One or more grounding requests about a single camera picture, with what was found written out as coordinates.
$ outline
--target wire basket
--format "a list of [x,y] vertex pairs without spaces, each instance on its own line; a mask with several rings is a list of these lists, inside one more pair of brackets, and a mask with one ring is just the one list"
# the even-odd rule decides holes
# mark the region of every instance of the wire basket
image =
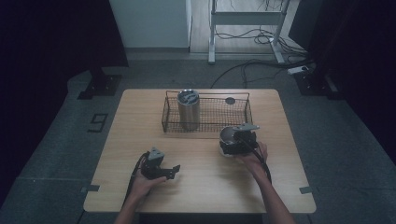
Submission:
[[165,133],[219,133],[226,126],[253,124],[249,93],[200,93],[200,122],[195,130],[186,130],[180,122],[178,91],[167,91],[163,104]]

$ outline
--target electrical cord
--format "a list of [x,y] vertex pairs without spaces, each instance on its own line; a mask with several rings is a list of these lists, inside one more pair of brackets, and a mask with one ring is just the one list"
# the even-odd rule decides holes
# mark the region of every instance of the electrical cord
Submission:
[[252,60],[247,61],[247,64],[241,66],[241,77],[242,77],[242,81],[243,81],[242,85],[243,85],[244,89],[248,88],[248,76],[246,73],[246,69],[252,62],[259,62],[259,60],[252,59]]
[[84,216],[84,213],[85,213],[85,210],[82,209],[82,213],[81,213],[81,215],[79,215],[78,220],[77,220],[77,222],[76,222],[77,224],[79,224],[79,223],[81,222],[82,217]]
[[267,78],[275,78],[275,77],[276,77],[281,71],[283,71],[283,70],[285,70],[285,68],[279,69],[279,70],[278,70],[277,72],[275,72],[271,77],[259,77],[259,78],[253,79],[253,80],[247,80],[247,81],[246,81],[247,85],[246,85],[245,89],[248,88],[248,83],[249,83],[249,82],[255,82],[255,81],[259,81],[259,80],[263,80],[263,79],[267,79]]
[[216,80],[212,83],[212,85],[210,86],[210,89],[213,89],[213,87],[215,86],[215,84],[222,78],[222,77],[224,77],[227,73],[229,73],[230,71],[232,71],[232,70],[234,70],[235,68],[238,68],[238,67],[241,67],[241,69],[246,69],[247,68],[247,66],[249,66],[249,65],[251,65],[251,64],[262,64],[262,65],[267,65],[267,66],[272,66],[272,67],[275,67],[275,68],[280,68],[280,69],[289,69],[289,68],[293,68],[293,67],[298,67],[298,66],[303,66],[303,65],[306,65],[306,64],[309,64],[309,63],[312,63],[313,62],[313,60],[311,60],[311,59],[304,59],[304,60],[301,60],[301,61],[299,61],[299,62],[297,62],[297,63],[289,63],[289,64],[281,64],[281,63],[270,63],[270,62],[267,62],[267,61],[262,61],[262,60],[250,60],[250,61],[247,61],[246,63],[240,63],[240,64],[237,64],[237,65],[235,65],[235,66],[233,66],[233,67],[231,67],[231,68],[229,68],[229,69],[227,69],[225,72],[223,72],[220,76],[218,76],[217,78],[216,78]]
[[249,150],[257,157],[257,159],[259,159],[260,163],[262,164],[262,168],[264,169],[265,173],[267,174],[268,180],[272,184],[271,172],[270,172],[270,169],[269,169],[267,163],[264,160],[264,156],[263,155],[260,156],[259,153],[253,147],[251,147],[244,139],[238,138],[238,140],[243,142],[245,144],[245,146],[247,146],[249,148]]
[[124,202],[123,203],[125,203],[126,199],[128,198],[128,195],[131,193],[132,185],[134,184],[134,178],[136,177],[136,173],[139,170],[140,163],[148,155],[149,155],[149,152],[145,152],[142,156],[140,156],[139,160],[137,161],[136,165],[134,166],[134,170],[132,171],[131,179],[129,180],[128,189],[126,190],[126,194],[125,194],[125,198],[124,198]]
[[259,5],[259,7],[257,7],[257,11],[259,11],[260,7],[262,7],[262,5],[264,5],[264,3],[265,3],[265,0],[263,0],[263,1],[262,1],[262,4]]
[[[217,10],[217,7],[218,7],[218,0],[213,0],[213,1],[215,1],[215,11],[216,11],[216,10]],[[275,7],[276,0],[274,0],[272,9],[275,10],[276,8],[280,7],[280,10],[282,10],[283,1],[284,1],[284,0],[281,0],[280,4],[279,4],[277,7]],[[268,10],[270,0],[264,0],[263,3],[257,8],[257,10],[259,10],[259,8],[260,8],[264,3],[265,3],[265,10]],[[232,7],[234,10],[236,10],[235,7],[233,6],[233,0],[230,0],[230,4],[231,4],[231,7]],[[211,13],[210,1],[208,1],[208,11],[209,11],[209,14],[210,14],[210,13]],[[210,17],[209,17],[209,20],[208,20],[208,21],[209,21],[209,29],[212,29],[212,28],[211,28]],[[271,38],[271,37],[274,37],[274,33],[263,30],[263,29],[262,29],[262,26],[260,26],[259,29],[253,29],[253,30],[247,31],[247,32],[245,32],[245,33],[243,33],[243,34],[241,34],[241,35],[230,35],[230,34],[225,34],[225,33],[219,33],[218,30],[217,30],[217,27],[215,26],[214,28],[215,28],[215,34],[216,34],[216,36],[217,36],[218,38],[220,38],[220,39],[233,39],[233,38],[250,39],[250,38],[253,38],[253,39],[254,39],[254,42],[255,42],[256,44],[262,44],[262,45],[264,45],[264,44],[271,44],[270,38]],[[259,32],[257,35],[245,36],[245,35],[248,35],[248,34],[250,34],[250,33],[252,33],[252,32],[256,32],[256,31]],[[280,36],[279,39],[278,39],[279,45],[281,46],[281,48],[282,48],[285,52],[291,53],[291,54],[297,54],[297,55],[301,55],[301,56],[305,56],[305,55],[306,55],[306,51],[305,51],[304,49],[300,49],[300,48],[296,48],[296,47],[290,46],[290,45],[286,42],[286,40],[287,40],[287,39],[285,39],[285,38],[283,38],[283,37],[281,37],[281,36]]]

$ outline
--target wooden table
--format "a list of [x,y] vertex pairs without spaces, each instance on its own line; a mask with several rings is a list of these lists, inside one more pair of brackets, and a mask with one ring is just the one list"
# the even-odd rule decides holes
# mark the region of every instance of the wooden table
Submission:
[[[234,158],[219,154],[219,133],[207,138],[177,137],[164,133],[163,102],[166,90],[126,90],[111,126],[92,185],[84,203],[88,212],[119,212],[131,173],[139,157],[152,147],[165,157],[162,168],[180,164],[176,178],[154,188],[141,213],[264,213],[260,190]],[[258,140],[268,146],[273,185],[291,213],[313,213],[316,205],[308,187],[279,95],[275,90],[198,90],[249,92]]]

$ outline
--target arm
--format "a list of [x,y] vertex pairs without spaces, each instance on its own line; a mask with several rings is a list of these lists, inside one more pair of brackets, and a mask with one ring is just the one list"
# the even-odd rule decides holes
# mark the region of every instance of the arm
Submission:
[[121,208],[114,224],[132,223],[134,219],[134,210],[139,205],[140,200],[149,193],[152,187],[164,181],[166,181],[165,176],[153,180],[148,180],[142,175],[139,169],[136,173],[136,177],[134,178],[134,184],[132,185],[131,193],[125,200],[125,203]]
[[[267,145],[262,142],[258,143],[258,150],[262,152],[262,155],[266,160],[268,156]],[[274,187],[268,180],[259,160],[253,154],[243,156],[238,155],[236,158],[240,159],[246,165],[247,169],[252,173],[254,179],[259,185],[260,191],[262,192],[262,200],[264,201],[270,222],[273,224],[295,223],[288,208],[283,204]]]

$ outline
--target black tripod base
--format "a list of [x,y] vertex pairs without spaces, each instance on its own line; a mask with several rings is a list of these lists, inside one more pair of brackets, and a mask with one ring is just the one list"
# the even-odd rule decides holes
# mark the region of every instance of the black tripod base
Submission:
[[312,74],[295,74],[294,79],[297,82],[301,95],[326,96],[327,90],[324,85],[318,85],[314,82]]
[[119,87],[121,75],[104,76],[100,82],[92,79],[85,91],[82,91],[79,100],[91,100],[93,96],[114,96]]
[[301,95],[327,96],[329,100],[343,100],[341,92],[335,87],[329,76],[317,81],[312,74],[296,74],[294,78]]

